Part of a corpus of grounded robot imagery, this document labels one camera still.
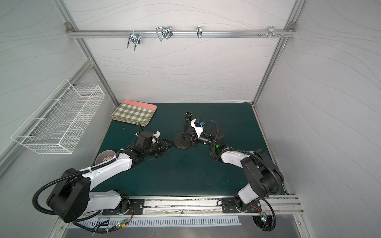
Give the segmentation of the black round stand base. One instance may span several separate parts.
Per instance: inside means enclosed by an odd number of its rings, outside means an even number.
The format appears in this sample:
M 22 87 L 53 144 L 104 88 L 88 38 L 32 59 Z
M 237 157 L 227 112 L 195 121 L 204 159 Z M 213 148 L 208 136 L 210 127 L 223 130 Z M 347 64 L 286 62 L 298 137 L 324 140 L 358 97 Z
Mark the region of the black round stand base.
M 189 140 L 177 140 L 174 141 L 174 146 L 179 150 L 188 150 L 192 147 L 192 143 Z

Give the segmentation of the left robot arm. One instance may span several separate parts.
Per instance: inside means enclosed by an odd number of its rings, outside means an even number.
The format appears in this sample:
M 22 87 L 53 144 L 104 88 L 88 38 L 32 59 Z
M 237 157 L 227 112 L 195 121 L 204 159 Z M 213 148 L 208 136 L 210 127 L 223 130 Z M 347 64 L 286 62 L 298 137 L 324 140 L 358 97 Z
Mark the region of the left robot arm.
M 82 170 L 70 168 L 59 179 L 38 189 L 32 198 L 33 207 L 44 214 L 57 215 L 71 223 L 81 216 L 103 210 L 124 215 L 130 209 L 127 194 L 119 189 L 94 192 L 93 189 L 113 176 L 132 169 L 146 157 L 158 158 L 171 148 L 171 142 L 160 139 L 160 133 L 143 131 L 126 149 L 111 159 Z

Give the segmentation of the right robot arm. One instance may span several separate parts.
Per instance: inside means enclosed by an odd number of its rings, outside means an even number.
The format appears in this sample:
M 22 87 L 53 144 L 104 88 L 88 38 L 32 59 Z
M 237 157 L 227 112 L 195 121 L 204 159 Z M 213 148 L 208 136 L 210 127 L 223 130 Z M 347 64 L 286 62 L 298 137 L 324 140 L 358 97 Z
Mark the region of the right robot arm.
M 227 146 L 219 128 L 209 133 L 205 133 L 202 127 L 192 128 L 183 136 L 192 146 L 201 143 L 208 146 L 214 161 L 234 165 L 244 171 L 248 183 L 234 195 L 233 200 L 239 212 L 247 212 L 252 202 L 282 193 L 284 176 L 265 151 L 250 152 Z

